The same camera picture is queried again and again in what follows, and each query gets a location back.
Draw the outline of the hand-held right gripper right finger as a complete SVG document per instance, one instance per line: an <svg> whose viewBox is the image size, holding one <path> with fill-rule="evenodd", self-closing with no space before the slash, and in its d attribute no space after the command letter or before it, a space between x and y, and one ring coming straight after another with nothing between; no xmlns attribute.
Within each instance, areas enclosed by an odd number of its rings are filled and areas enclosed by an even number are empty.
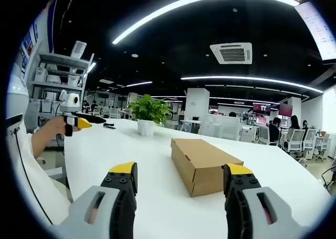
<svg viewBox="0 0 336 239"><path fill-rule="evenodd" d="M222 166L227 237L301 238L308 227L297 223L291 207L269 187L262 187L245 166Z"/></svg>

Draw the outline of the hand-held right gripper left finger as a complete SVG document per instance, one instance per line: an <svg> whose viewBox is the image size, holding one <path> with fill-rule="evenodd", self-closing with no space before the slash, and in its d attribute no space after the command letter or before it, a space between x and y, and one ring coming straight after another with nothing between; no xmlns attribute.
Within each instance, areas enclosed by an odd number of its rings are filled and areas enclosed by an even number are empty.
<svg viewBox="0 0 336 239"><path fill-rule="evenodd" d="M133 238L137 191L137 163L112 167L99 186L74 200L68 217L56 226L57 237Z"/></svg>

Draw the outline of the person's left hand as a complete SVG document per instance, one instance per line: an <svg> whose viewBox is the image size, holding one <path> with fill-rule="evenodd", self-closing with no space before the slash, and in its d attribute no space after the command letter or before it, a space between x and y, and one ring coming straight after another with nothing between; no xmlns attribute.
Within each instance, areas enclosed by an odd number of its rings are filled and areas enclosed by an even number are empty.
<svg viewBox="0 0 336 239"><path fill-rule="evenodd" d="M48 140L52 140L58 134L65 134L65 125L63 116L56 116L51 118L45 125L46 136Z"/></svg>

